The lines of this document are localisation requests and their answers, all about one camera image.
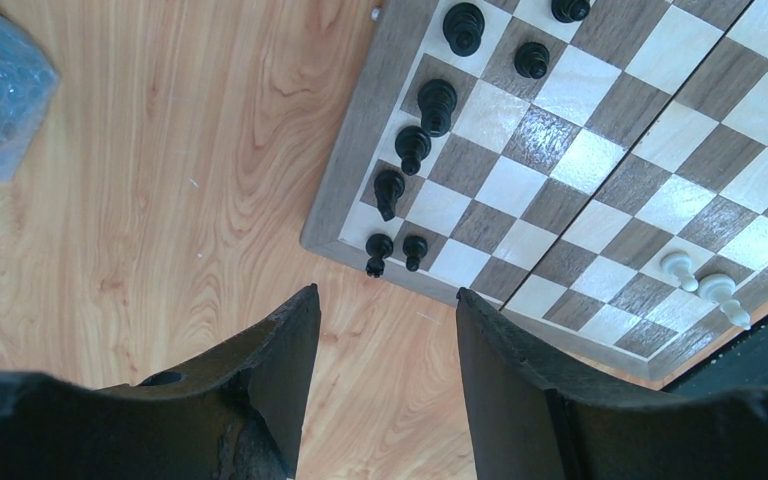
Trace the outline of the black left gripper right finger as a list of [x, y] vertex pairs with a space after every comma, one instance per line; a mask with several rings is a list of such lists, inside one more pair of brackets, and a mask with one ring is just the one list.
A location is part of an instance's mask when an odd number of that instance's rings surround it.
[[768, 479], [768, 388], [690, 399], [608, 375], [457, 294], [481, 479]]

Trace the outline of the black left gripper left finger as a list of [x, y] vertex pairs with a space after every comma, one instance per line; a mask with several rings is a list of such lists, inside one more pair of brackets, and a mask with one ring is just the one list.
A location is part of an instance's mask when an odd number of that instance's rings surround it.
[[292, 479], [320, 325], [308, 285], [136, 385], [0, 371], [0, 479]]

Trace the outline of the wooden chess board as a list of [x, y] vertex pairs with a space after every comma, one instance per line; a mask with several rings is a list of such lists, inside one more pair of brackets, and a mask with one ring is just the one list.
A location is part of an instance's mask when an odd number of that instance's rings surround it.
[[[768, 309], [768, 1], [389, 1], [301, 235], [665, 383]], [[398, 132], [457, 92], [416, 175]], [[373, 183], [402, 174], [384, 222]]]

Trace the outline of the black chess piece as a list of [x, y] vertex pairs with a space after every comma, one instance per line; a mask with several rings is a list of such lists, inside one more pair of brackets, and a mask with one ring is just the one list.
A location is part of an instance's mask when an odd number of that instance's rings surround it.
[[429, 80], [420, 88], [417, 102], [421, 112], [421, 128], [430, 137], [438, 138], [449, 132], [457, 100], [455, 88], [444, 79]]
[[382, 170], [373, 183], [377, 209], [384, 222], [396, 217], [398, 200], [405, 191], [405, 181], [401, 173], [394, 170]]
[[395, 139], [395, 151], [401, 159], [401, 170], [405, 175], [416, 175], [422, 161], [430, 154], [431, 138], [420, 126], [402, 128]]

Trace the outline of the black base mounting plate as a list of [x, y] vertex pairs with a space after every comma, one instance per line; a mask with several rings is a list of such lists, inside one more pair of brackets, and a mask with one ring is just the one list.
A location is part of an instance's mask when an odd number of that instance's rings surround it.
[[699, 398], [744, 387], [768, 387], [768, 315], [663, 390]]

